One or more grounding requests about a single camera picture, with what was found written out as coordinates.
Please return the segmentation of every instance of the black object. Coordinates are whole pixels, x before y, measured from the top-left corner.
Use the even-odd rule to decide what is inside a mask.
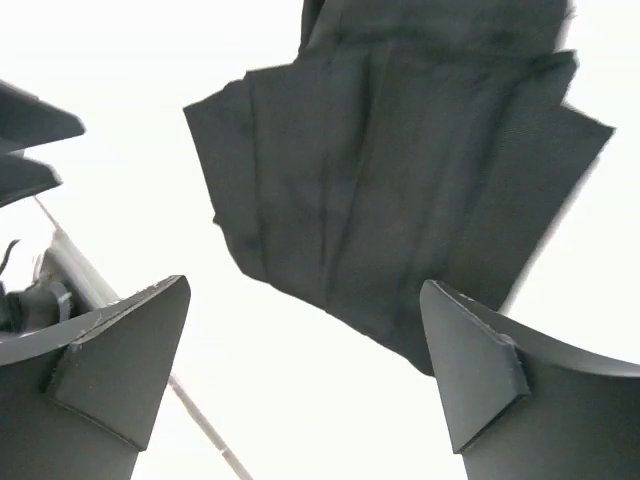
[[[239,268],[432,375],[440,279],[498,310],[613,130],[564,105],[566,0],[308,0],[299,57],[185,108]]]
[[[469,480],[636,480],[640,365],[559,342],[428,281],[422,316]]]
[[[83,131],[0,84],[0,207],[60,184],[18,150]],[[0,282],[0,478],[128,480],[167,386],[189,284],[173,276],[117,301],[59,229],[34,277],[24,291]]]

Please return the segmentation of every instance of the garment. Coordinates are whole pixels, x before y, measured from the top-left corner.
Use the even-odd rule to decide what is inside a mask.
[[[185,108],[239,268],[432,375],[427,279],[500,309],[613,130],[563,104],[566,1],[325,0]]]

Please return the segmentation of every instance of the dark fabric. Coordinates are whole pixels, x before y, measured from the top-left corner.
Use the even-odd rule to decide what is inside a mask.
[[[244,273],[431,375],[425,279],[499,309],[612,130],[562,104],[565,2],[311,3],[293,64],[185,109],[216,223]]]

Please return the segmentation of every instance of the white surface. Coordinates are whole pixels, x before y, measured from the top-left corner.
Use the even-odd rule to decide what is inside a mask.
[[[181,107],[247,69],[290,61],[301,3],[11,2],[3,18],[24,21],[3,22],[0,76],[85,121],[84,137],[29,154],[65,179],[42,198],[107,280],[126,295],[188,276],[176,370],[256,480],[461,480],[435,382],[244,278],[211,223]],[[568,42],[582,66],[569,100],[618,131],[511,309],[636,362],[638,9],[577,2]],[[167,396],[135,480],[232,478],[186,418]]]

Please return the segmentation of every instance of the black cable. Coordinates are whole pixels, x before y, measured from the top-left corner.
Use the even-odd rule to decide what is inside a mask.
[[[9,263],[9,258],[11,257],[11,251],[15,248],[15,246],[20,242],[20,240],[12,240],[9,243],[9,246],[4,252],[4,258],[2,259],[2,263],[0,264],[0,275],[4,273],[5,268],[7,268],[7,264]]]

